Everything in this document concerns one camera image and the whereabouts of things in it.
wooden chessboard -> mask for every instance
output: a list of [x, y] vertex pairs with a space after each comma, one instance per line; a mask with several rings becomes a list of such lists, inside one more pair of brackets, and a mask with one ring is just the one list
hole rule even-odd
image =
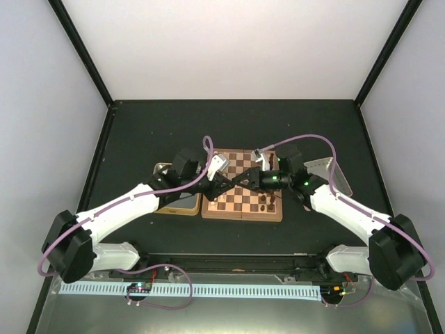
[[[230, 180], [246, 169], [258, 166], [252, 159], [252, 150], [215, 149], [215, 151], [223, 153], [230, 160], [230, 165], [224, 172], [225, 177]], [[273, 168], [277, 168], [278, 161], [275, 153], [273, 151], [267, 152], [268, 157], [271, 154], [274, 154]], [[262, 194], [235, 186], [214, 201], [208, 201], [204, 197], [202, 200], [202, 217], [240, 221], [279, 222], [283, 219], [281, 197], [281, 191], [276, 191], [272, 194]]]

black table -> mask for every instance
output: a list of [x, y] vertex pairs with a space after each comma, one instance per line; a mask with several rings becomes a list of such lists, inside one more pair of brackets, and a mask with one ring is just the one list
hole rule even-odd
[[[388, 212], [359, 110], [350, 100], [181, 100], [118, 102], [89, 208], [134, 188], [160, 161], [184, 147], [262, 148], [298, 134], [328, 137], [353, 189], [353, 198]], [[330, 157], [317, 139], [296, 142], [305, 161]], [[353, 233], [330, 218], [306, 212], [290, 196], [281, 223], [149, 214], [114, 232], [105, 242], [137, 241], [148, 253], [318, 253], [330, 244], [359, 246]]]

purple hose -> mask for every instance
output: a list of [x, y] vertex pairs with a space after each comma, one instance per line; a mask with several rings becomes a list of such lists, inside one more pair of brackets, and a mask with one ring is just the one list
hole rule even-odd
[[[192, 284], [192, 280], [190, 279], [190, 276], [187, 275], [187, 273], [183, 269], [181, 269], [173, 264], [162, 263], [162, 264], [156, 264], [154, 266], [147, 267], [147, 268], [144, 268], [141, 270], [127, 271], [127, 270], [122, 270], [122, 269], [116, 269], [116, 271], [119, 271], [120, 273], [125, 273], [127, 275], [136, 275], [138, 273], [143, 273], [145, 271], [149, 271], [149, 270], [161, 268], [161, 267], [170, 267], [170, 268], [176, 269], [187, 278], [188, 286], [190, 287], [190, 294], [188, 295], [186, 302], [180, 306], [164, 306], [164, 305], [158, 305], [158, 304], [153, 304], [153, 303], [147, 303], [146, 301], [140, 301], [139, 304], [145, 305], [145, 306], [152, 306], [153, 308], [161, 308], [163, 310], [169, 310], [169, 311], [181, 310], [182, 308], [186, 308], [188, 306], [188, 304], [190, 304], [190, 302], [192, 301], [193, 284]], [[135, 303], [135, 301], [132, 301], [130, 299], [130, 293], [131, 293], [131, 291], [128, 291], [126, 298], [128, 301]]]
[[[334, 170], [335, 170], [335, 167], [337, 165], [337, 153], [335, 151], [334, 145], [326, 137], [320, 136], [318, 134], [302, 134], [302, 135], [299, 135], [299, 136], [295, 136], [295, 137], [291, 137], [291, 138], [285, 139], [285, 140], [280, 141], [280, 142], [278, 142], [276, 144], [269, 145], [269, 146], [263, 148], [262, 150], [265, 150], [265, 151], [266, 150], [272, 150], [273, 148], [276, 148], [277, 146], [280, 146], [282, 144], [289, 143], [291, 141], [296, 141], [297, 139], [303, 139], [303, 138], [317, 138], [317, 139], [321, 139], [322, 141], [324, 141], [325, 143], [327, 143], [329, 145], [329, 147], [330, 147], [330, 149], [332, 151], [332, 158], [333, 158], [331, 171], [329, 173], [329, 188], [330, 188], [330, 190], [332, 192], [332, 195], [336, 196], [341, 202], [349, 205], [353, 209], [356, 209], [358, 212], [364, 214], [365, 216], [372, 217], [372, 213], [367, 212], [366, 210], [362, 209], [361, 207], [358, 207], [354, 203], [351, 203], [347, 198], [340, 196], [341, 193], [339, 193], [339, 192], [337, 193], [337, 191], [335, 191], [335, 189], [334, 189]], [[379, 217], [373, 217], [373, 218], [374, 218], [375, 221], [378, 221], [379, 223], [385, 225], [386, 227], [390, 228], [391, 230], [393, 230], [394, 232], [398, 233], [399, 235], [404, 237], [406, 240], [408, 240], [420, 252], [420, 254], [422, 254], [422, 256], [425, 258], [425, 260], [430, 265], [430, 273], [427, 276], [425, 276], [425, 277], [413, 277], [413, 278], [411, 278], [411, 280], [415, 280], [415, 281], [430, 280], [436, 273], [436, 266], [435, 266], [434, 261], [432, 260], [431, 256], [426, 252], [426, 250], [423, 249], [423, 247], [420, 246], [419, 243], [417, 243], [417, 241], [415, 241], [408, 234], [403, 232], [400, 228], [397, 228], [396, 226], [394, 226], [394, 225], [384, 221], [383, 219], [381, 219]]]
[[327, 307], [333, 307], [333, 308], [353, 308], [355, 306], [358, 306], [358, 305], [364, 303], [365, 301], [367, 301], [369, 299], [369, 297], [371, 297], [371, 295], [373, 294], [373, 291], [374, 291], [374, 284], [375, 284], [374, 277], [371, 277], [371, 284], [369, 285], [369, 290], [366, 293], [366, 296], [363, 297], [362, 299], [360, 299], [359, 301], [356, 301], [355, 303], [352, 303], [352, 304], [348, 304], [348, 305], [329, 304], [327, 301], [325, 301], [325, 299], [323, 297], [321, 297], [321, 301]]
[[[207, 176], [207, 171], [209, 170], [211, 159], [213, 158], [213, 141], [211, 140], [210, 136], [204, 136], [204, 138], [202, 139], [202, 145], [203, 145], [205, 151], [207, 152], [207, 163], [206, 163], [206, 166], [205, 166], [204, 170], [202, 171], [201, 175], [199, 175], [195, 180], [193, 180], [192, 182], [185, 184], [183, 186], [178, 186], [177, 188], [153, 190], [153, 191], [145, 191], [143, 193], [137, 193], [134, 197], [157, 195], [160, 193], [173, 193], [175, 191], [182, 191], [184, 189], [187, 189], [188, 187], [193, 186], [194, 184], [197, 184], [204, 176]], [[94, 217], [97, 218], [104, 212], [107, 212], [108, 210], [110, 210], [110, 209], [116, 207], [117, 205], [122, 204], [128, 200], [131, 200], [131, 198], [130, 197], [122, 198], [114, 203], [111, 203], [110, 205], [108, 205], [105, 208], [96, 212], [94, 214]], [[45, 273], [42, 269], [43, 263], [48, 258], [48, 255], [50, 254], [50, 252], [52, 252], [52, 250], [55, 249], [55, 247], [57, 247], [57, 245], [59, 245], [59, 243], [62, 242], [62, 240], [64, 240], [64, 238], [66, 238], [68, 235], [70, 235], [72, 232], [74, 232], [76, 229], [80, 228], [83, 224], [87, 223], [88, 221], [91, 221], [91, 219], [87, 218], [87, 219], [77, 223], [76, 225], [73, 225], [68, 230], [66, 230], [63, 234], [61, 234], [51, 245], [49, 245], [49, 247], [43, 253], [42, 258], [40, 259], [40, 261], [38, 262], [38, 265], [37, 265], [37, 272], [41, 276], [50, 277], [50, 276], [56, 275], [56, 272]]]

purple cable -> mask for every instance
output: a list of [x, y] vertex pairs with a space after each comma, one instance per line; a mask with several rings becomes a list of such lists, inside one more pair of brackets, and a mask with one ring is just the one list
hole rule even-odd
[[367, 301], [369, 299], [369, 297], [371, 297], [371, 295], [373, 294], [373, 291], [374, 291], [374, 284], [375, 284], [374, 277], [371, 276], [371, 284], [369, 285], [369, 290], [366, 293], [366, 296], [363, 297], [362, 299], [360, 299], [359, 301], [356, 301], [355, 303], [352, 303], [352, 304], [348, 304], [348, 305], [329, 304], [327, 301], [325, 301], [325, 299], [323, 297], [321, 297], [321, 301], [327, 307], [333, 307], [333, 308], [353, 308], [355, 306], [358, 306], [358, 305], [364, 303], [365, 301]]
[[[119, 271], [120, 273], [125, 273], [127, 275], [136, 275], [138, 273], [143, 273], [145, 271], [149, 271], [149, 270], [161, 268], [161, 267], [170, 267], [170, 268], [176, 269], [187, 278], [188, 286], [190, 287], [190, 294], [188, 295], [186, 302], [180, 306], [164, 306], [164, 305], [158, 305], [158, 304], [153, 304], [153, 303], [147, 303], [145, 301], [140, 301], [139, 304], [146, 305], [146, 306], [152, 306], [153, 308], [161, 308], [163, 310], [169, 310], [169, 311], [181, 310], [182, 308], [186, 308], [188, 306], [188, 304], [190, 304], [190, 302], [192, 301], [193, 284], [192, 284], [192, 280], [190, 279], [190, 276], [187, 275], [187, 273], [183, 269], [181, 269], [173, 264], [162, 263], [162, 264], [156, 264], [154, 266], [147, 267], [147, 268], [144, 268], [141, 270], [127, 271], [127, 270], [122, 270], [122, 269], [116, 269], [116, 271]], [[126, 295], [127, 300], [130, 302], [136, 303], [135, 301], [132, 301], [130, 299], [130, 293], [131, 293], [131, 291], [128, 291], [128, 293]]]
[[[365, 216], [372, 217], [372, 213], [367, 212], [366, 210], [362, 209], [361, 207], [358, 207], [354, 203], [351, 203], [349, 200], [347, 200], [347, 198], [344, 198], [344, 197], [338, 195], [338, 194], [341, 194], [341, 193], [338, 192], [338, 194], [337, 194], [337, 191], [335, 191], [335, 189], [334, 189], [334, 170], [335, 170], [335, 167], [337, 165], [337, 152], [335, 151], [334, 145], [326, 137], [320, 136], [318, 134], [302, 134], [302, 135], [299, 135], [299, 136], [294, 136], [294, 137], [285, 139], [285, 140], [280, 141], [280, 142], [278, 142], [276, 144], [269, 145], [269, 146], [267, 146], [265, 148], [262, 148], [261, 150], [263, 150], [263, 151], [272, 150], [273, 148], [276, 148], [277, 146], [280, 146], [282, 144], [289, 143], [291, 141], [296, 141], [297, 139], [303, 139], [303, 138], [317, 138], [317, 139], [321, 139], [322, 141], [324, 141], [325, 143], [327, 143], [329, 145], [329, 147], [330, 147], [330, 149], [332, 151], [332, 158], [333, 158], [331, 171], [329, 173], [329, 189], [331, 190], [332, 195], [336, 196], [341, 202], [349, 205], [353, 209], [356, 209], [358, 212], [364, 214]], [[430, 265], [430, 273], [427, 276], [425, 276], [425, 277], [413, 277], [413, 278], [411, 278], [411, 280], [415, 280], [415, 281], [430, 280], [435, 275], [435, 273], [436, 273], [436, 266], [434, 264], [434, 261], [432, 260], [431, 256], [426, 252], [426, 250], [423, 249], [423, 247], [419, 245], [419, 243], [417, 241], [415, 241], [408, 234], [403, 232], [400, 228], [397, 228], [396, 226], [394, 226], [394, 225], [384, 221], [383, 219], [381, 219], [379, 217], [373, 217], [373, 219], [375, 221], [378, 221], [379, 223], [387, 226], [388, 228], [390, 228], [391, 230], [393, 230], [394, 232], [398, 233], [399, 235], [404, 237], [406, 240], [408, 240], [420, 252], [420, 254], [422, 254], [422, 256], [425, 258], [427, 263]]]
[[[210, 136], [204, 136], [204, 138], [202, 139], [202, 145], [204, 147], [204, 150], [207, 152], [207, 163], [206, 163], [206, 166], [205, 166], [204, 170], [202, 171], [201, 175], [199, 175], [195, 180], [193, 180], [192, 182], [185, 184], [183, 186], [178, 186], [177, 188], [163, 189], [163, 190], [152, 190], [152, 191], [145, 191], [143, 193], [137, 193], [134, 195], [134, 197], [137, 198], [137, 197], [147, 196], [147, 195], [157, 195], [160, 193], [173, 193], [175, 191], [182, 191], [184, 189], [187, 189], [187, 188], [193, 186], [194, 184], [197, 184], [204, 176], [207, 175], [207, 171], [209, 170], [210, 163], [213, 158], [213, 141], [211, 140]], [[120, 199], [114, 203], [111, 203], [110, 205], [108, 205], [105, 208], [96, 212], [94, 214], [94, 218], [97, 218], [104, 212], [107, 212], [108, 210], [110, 210], [110, 209], [112, 209], [112, 208], [118, 206], [119, 204], [122, 204], [128, 200], [131, 200], [131, 198], [127, 197], [127, 198]], [[66, 238], [68, 235], [73, 233], [76, 229], [80, 228], [83, 224], [87, 223], [88, 221], [91, 221], [91, 218], [86, 218], [85, 220], [77, 223], [76, 225], [73, 225], [68, 230], [66, 230], [63, 234], [61, 234], [51, 245], [48, 246], [46, 251], [43, 253], [42, 258], [40, 259], [40, 261], [37, 264], [37, 272], [39, 273], [39, 275], [44, 276], [44, 277], [51, 277], [51, 276], [56, 275], [56, 272], [45, 273], [42, 268], [43, 263], [48, 258], [48, 255], [50, 254], [50, 252], [52, 252], [53, 249], [55, 249], [55, 247], [57, 247], [57, 245], [59, 245], [59, 243], [62, 242], [62, 240], [64, 240], [64, 238]]]

